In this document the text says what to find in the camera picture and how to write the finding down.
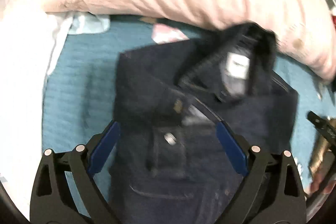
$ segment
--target light blue cloth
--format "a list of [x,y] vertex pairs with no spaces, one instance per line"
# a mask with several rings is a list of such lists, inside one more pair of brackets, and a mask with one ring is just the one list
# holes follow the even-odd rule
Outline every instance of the light blue cloth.
[[[43,109],[43,149],[55,152],[72,150],[77,144],[87,143],[92,135],[101,133],[112,119],[115,97],[115,69],[118,54],[125,50],[154,44],[152,25],[138,16],[112,16],[110,29],[100,34],[69,35],[57,66],[48,79]],[[179,28],[187,37],[203,37],[208,31],[187,24],[160,20]],[[314,146],[315,130],[306,120],[309,110],[318,115],[335,116],[336,108],[329,94],[322,101],[317,97],[313,73],[293,59],[279,55],[274,70],[299,93],[298,113],[291,140],[294,157],[303,166],[304,187],[310,183],[308,163]],[[94,179],[108,199],[110,188],[109,166]],[[85,213],[74,182],[70,188],[80,212]]]
[[93,15],[89,12],[75,12],[68,34],[103,33],[110,28],[110,15]]

